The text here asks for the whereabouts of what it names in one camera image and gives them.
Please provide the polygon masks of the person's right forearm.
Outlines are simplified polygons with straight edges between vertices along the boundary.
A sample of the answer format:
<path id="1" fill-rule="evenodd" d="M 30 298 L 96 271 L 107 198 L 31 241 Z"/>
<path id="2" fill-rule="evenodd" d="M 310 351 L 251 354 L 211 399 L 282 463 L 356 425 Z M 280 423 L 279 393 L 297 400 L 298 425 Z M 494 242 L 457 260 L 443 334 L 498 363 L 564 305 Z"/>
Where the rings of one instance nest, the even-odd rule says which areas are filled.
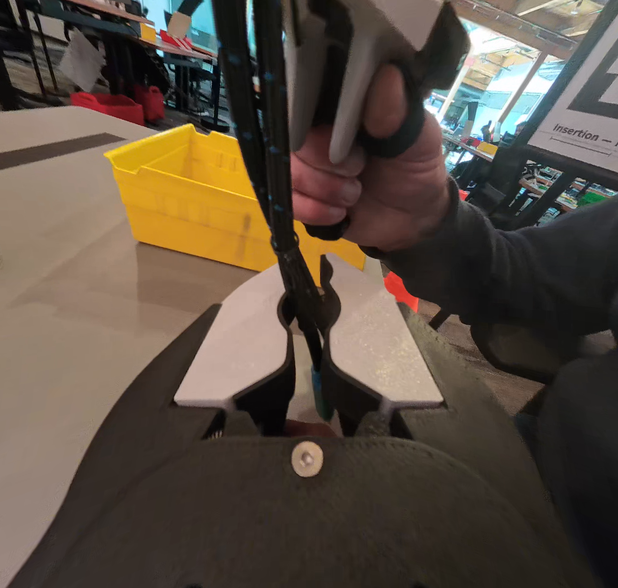
<path id="1" fill-rule="evenodd" d="M 504 231 L 449 180 L 439 229 L 406 249 L 361 248 L 411 294 L 466 324 L 513 323 L 617 338 L 617 197 L 541 226 Z"/>

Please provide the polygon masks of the white printed board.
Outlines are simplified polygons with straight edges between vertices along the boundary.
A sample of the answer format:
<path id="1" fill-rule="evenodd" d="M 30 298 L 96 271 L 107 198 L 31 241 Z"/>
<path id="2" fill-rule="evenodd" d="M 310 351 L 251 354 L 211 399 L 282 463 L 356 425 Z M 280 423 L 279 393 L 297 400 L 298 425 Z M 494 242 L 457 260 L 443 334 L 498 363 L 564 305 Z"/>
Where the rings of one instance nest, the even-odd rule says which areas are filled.
<path id="1" fill-rule="evenodd" d="M 617 172 L 617 19 L 538 125 L 529 145 Z"/>

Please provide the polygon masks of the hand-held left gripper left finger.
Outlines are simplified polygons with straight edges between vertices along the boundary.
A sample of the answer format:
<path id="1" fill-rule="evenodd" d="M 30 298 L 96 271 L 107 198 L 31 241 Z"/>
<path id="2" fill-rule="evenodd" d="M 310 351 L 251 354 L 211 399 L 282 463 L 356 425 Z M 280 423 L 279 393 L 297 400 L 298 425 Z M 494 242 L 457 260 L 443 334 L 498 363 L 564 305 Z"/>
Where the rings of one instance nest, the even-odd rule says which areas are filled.
<path id="1" fill-rule="evenodd" d="M 279 266 L 258 273 L 222 302 L 174 395 L 182 407 L 232 409 L 293 356 Z"/>

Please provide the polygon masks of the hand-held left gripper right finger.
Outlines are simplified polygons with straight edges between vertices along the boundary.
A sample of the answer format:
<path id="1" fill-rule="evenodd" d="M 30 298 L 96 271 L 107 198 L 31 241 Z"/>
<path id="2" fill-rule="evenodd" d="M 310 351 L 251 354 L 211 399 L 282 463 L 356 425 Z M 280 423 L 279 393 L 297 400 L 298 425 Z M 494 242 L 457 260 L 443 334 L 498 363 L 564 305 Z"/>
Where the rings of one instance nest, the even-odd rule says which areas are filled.
<path id="1" fill-rule="evenodd" d="M 395 298 L 334 253 L 321 257 L 333 308 L 326 331 L 323 395 L 340 413 L 440 407 L 444 398 Z"/>

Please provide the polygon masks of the yellow plastic bin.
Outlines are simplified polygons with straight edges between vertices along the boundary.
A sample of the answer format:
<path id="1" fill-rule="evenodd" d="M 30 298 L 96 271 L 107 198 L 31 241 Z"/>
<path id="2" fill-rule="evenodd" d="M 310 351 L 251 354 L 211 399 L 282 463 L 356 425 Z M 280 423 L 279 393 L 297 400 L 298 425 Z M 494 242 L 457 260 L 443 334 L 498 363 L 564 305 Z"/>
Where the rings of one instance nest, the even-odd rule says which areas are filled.
<path id="1" fill-rule="evenodd" d="M 277 263 L 235 138 L 187 124 L 105 157 L 136 241 L 257 272 Z"/>

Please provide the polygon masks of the person's right hand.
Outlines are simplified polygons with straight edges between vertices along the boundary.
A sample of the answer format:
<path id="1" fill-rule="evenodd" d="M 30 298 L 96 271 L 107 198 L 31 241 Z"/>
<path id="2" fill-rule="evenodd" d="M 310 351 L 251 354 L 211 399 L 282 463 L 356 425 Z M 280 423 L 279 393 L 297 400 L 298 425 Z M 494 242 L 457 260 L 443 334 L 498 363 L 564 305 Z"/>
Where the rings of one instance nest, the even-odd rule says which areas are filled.
<path id="1" fill-rule="evenodd" d="M 436 119 L 422 112 L 415 144 L 395 158 L 371 156 L 354 144 L 339 162 L 329 157 L 329 126 L 311 130 L 290 155 L 294 217 L 330 227 L 345 219 L 344 237 L 382 252 L 406 249 L 431 235 L 448 212 L 451 194 Z"/>

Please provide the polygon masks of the red plastic bin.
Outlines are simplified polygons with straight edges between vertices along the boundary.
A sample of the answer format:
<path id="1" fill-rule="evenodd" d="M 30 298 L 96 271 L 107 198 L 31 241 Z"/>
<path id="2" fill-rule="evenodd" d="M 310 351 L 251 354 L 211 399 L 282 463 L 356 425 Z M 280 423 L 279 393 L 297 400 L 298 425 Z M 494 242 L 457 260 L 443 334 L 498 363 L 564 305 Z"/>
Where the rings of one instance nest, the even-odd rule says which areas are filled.
<path id="1" fill-rule="evenodd" d="M 134 85 L 134 101 L 142 106 L 144 121 L 155 123 L 166 118 L 164 95 L 154 85 Z"/>
<path id="2" fill-rule="evenodd" d="M 124 95 L 81 91 L 71 93 L 70 102 L 72 106 L 84 107 L 139 126 L 145 125 L 142 105 Z"/>

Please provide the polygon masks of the orange traffic cone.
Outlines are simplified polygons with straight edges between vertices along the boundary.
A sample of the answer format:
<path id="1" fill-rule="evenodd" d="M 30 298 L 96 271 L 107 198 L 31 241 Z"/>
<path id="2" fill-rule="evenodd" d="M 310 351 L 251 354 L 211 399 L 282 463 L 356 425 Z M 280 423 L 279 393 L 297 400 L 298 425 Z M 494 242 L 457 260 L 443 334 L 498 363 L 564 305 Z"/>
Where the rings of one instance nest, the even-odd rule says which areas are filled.
<path id="1" fill-rule="evenodd" d="M 384 277 L 385 289 L 395 298 L 397 303 L 405 304 L 414 313 L 418 313 L 419 298 L 411 295 L 406 289 L 403 280 L 390 271 Z"/>

